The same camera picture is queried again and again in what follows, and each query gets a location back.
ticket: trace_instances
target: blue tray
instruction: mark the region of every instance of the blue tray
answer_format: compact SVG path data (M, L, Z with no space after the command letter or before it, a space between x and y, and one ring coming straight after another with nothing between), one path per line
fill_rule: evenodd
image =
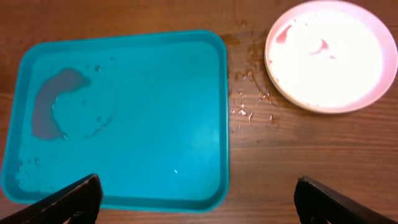
M206 212L229 185L226 48L205 30L36 45L3 189L36 202L96 173L103 208Z

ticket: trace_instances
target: black object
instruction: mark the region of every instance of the black object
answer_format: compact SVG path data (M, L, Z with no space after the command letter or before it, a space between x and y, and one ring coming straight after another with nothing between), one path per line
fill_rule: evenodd
M103 197L100 178L88 175L47 198L0 220L0 224L92 224Z
M306 176L298 179L294 204L302 224L397 223Z

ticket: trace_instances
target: wooden table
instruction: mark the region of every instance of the wooden table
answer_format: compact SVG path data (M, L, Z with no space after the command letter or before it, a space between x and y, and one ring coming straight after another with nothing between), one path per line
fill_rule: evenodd
M209 29L224 38L229 52L231 183L227 198L201 215L102 210L98 223L298 223L293 193L302 174L398 220L398 83L361 111L326 116L288 102L265 73L265 36L283 12L300 2L0 1L1 156L18 64L29 47L55 40ZM397 0L353 2L375 13L398 40ZM259 102L258 90L269 93L277 107L266 99ZM252 122L238 114L241 102L246 112L253 111ZM0 193L0 218L22 207Z

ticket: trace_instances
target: tabletop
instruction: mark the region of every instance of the tabletop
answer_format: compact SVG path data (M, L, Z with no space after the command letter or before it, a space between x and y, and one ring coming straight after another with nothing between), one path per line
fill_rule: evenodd
M230 186L204 214L101 210L97 223L299 223L293 203L309 175L398 221L398 82L373 105L315 114L287 101L264 66L267 33L300 0L0 1L0 161L18 64L39 42L208 29L228 48ZM398 40L397 0L352 0ZM0 218L25 205L0 192Z

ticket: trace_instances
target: pink plate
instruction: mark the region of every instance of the pink plate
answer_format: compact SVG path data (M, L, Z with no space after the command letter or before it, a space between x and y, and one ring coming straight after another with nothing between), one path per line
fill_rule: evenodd
M265 63L276 88L291 102L321 113L358 110L378 100L394 81L397 46L369 11L343 1L300 4L269 32Z

